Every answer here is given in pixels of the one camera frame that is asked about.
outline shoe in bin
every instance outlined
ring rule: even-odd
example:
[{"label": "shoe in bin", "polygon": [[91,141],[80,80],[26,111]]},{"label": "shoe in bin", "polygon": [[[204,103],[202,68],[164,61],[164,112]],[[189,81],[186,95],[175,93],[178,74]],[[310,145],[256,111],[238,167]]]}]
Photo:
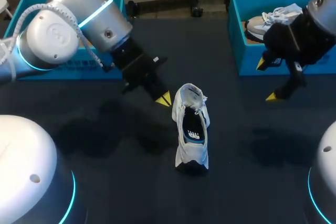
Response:
[{"label": "shoe in bin", "polygon": [[272,13],[262,13],[261,16],[251,18],[245,23],[246,37],[263,43],[264,34],[274,23],[291,24],[297,16],[302,14],[302,8],[297,4],[278,7]]}]

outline cable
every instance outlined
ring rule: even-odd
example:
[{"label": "cable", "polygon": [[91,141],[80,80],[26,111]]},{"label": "cable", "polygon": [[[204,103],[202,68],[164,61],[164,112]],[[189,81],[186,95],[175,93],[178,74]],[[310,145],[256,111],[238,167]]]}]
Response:
[{"label": "cable", "polygon": [[[75,32],[77,33],[79,39],[82,41],[83,46],[85,47],[85,50],[89,53],[89,55],[100,65],[101,68],[105,68],[105,65],[103,64],[103,62],[98,58],[98,56],[91,50],[91,48],[89,47],[87,40],[84,36],[84,34],[82,33],[82,31],[80,30],[77,22],[70,16],[68,15],[65,11],[63,11],[62,9],[58,8],[57,6],[52,6],[52,5],[48,5],[48,4],[36,4],[36,5],[32,5],[31,7],[27,8],[20,16],[19,20],[16,23],[15,29],[14,29],[14,33],[13,33],[13,37],[12,40],[9,44],[8,50],[10,52],[10,54],[13,51],[13,48],[15,46],[15,42],[17,37],[20,34],[20,30],[22,28],[23,22],[25,21],[25,19],[27,18],[27,16],[36,11],[36,10],[50,10],[52,12],[55,13],[59,13],[62,15],[62,17],[64,17],[66,19],[66,21],[68,21],[68,24],[75,30]],[[3,57],[0,60],[0,66],[6,62],[8,56],[7,57]]]}]

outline blue ring light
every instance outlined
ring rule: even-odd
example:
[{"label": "blue ring light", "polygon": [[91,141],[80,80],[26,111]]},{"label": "blue ring light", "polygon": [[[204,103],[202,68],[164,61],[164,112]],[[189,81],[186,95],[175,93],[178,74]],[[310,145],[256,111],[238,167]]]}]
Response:
[{"label": "blue ring light", "polygon": [[76,194],[76,181],[75,181],[75,176],[73,175],[73,172],[71,171],[71,173],[72,173],[72,179],[74,180],[73,181],[73,192],[72,192],[72,198],[71,198],[71,201],[70,201],[70,205],[69,205],[69,207],[68,207],[68,210],[67,210],[67,212],[65,213],[65,215],[63,216],[63,218],[61,219],[61,221],[59,222],[59,224],[63,224],[64,223],[64,221],[67,219],[67,217],[68,217],[68,215],[69,215],[69,213],[70,213],[70,210],[71,210],[71,208],[72,208],[72,206],[73,206],[73,203],[74,203],[74,200],[75,200],[75,194]]},{"label": "blue ring light", "polygon": [[21,50],[20,50],[20,39],[21,39],[21,35],[22,33],[17,37],[16,39],[16,46],[17,46],[17,50],[19,51],[19,55],[21,56],[21,58],[23,59],[23,61],[28,65],[30,66],[31,68],[34,68],[36,70],[39,70],[39,71],[50,71],[51,69],[42,69],[42,68],[37,68],[37,67],[34,67],[32,64],[30,64],[24,57],[23,55],[21,54]]},{"label": "blue ring light", "polygon": [[108,7],[113,0],[108,0],[106,3],[104,3],[102,6],[100,6],[94,13],[92,13],[89,17],[83,20],[78,26],[79,28],[82,28],[84,25],[89,23],[92,19],[94,19],[98,14],[100,14],[106,7]]},{"label": "blue ring light", "polygon": [[309,195],[310,195],[310,199],[311,201],[313,202],[317,212],[319,212],[319,214],[322,216],[322,218],[328,223],[328,224],[332,224],[324,215],[323,213],[320,211],[320,209],[318,208],[318,206],[316,205],[314,199],[313,199],[313,195],[311,194],[311,191],[310,191],[310,185],[309,185],[309,177],[310,177],[310,170],[311,168],[309,169],[309,174],[308,174],[308,190],[309,190]]}]

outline floor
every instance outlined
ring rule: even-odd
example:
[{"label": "floor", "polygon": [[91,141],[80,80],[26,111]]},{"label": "floor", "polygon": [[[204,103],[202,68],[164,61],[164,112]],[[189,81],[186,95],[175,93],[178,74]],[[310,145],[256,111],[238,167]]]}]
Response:
[{"label": "floor", "polygon": [[[20,0],[8,0],[10,11],[13,13]],[[140,3],[141,13],[138,18],[190,18],[188,0],[164,0]],[[223,17],[226,15],[224,0],[199,0],[203,8],[203,18]]]}]

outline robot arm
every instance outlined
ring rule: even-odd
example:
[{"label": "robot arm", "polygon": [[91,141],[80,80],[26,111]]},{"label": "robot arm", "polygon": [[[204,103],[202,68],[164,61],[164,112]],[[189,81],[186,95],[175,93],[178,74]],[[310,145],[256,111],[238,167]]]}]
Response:
[{"label": "robot arm", "polygon": [[289,80],[266,100],[289,99],[306,85],[302,68],[316,64],[336,44],[336,0],[310,0],[292,24],[274,24],[264,35],[266,51],[257,69],[285,61]]},{"label": "robot arm", "polygon": [[[24,31],[25,17],[41,9]],[[168,92],[155,70],[165,59],[152,59],[131,36],[132,25],[113,0],[48,0],[30,7],[19,19],[12,38],[0,40],[0,82],[43,74],[68,61],[79,40],[104,71],[105,66],[87,44],[113,55],[127,83],[125,91],[145,88],[156,101]]]}]

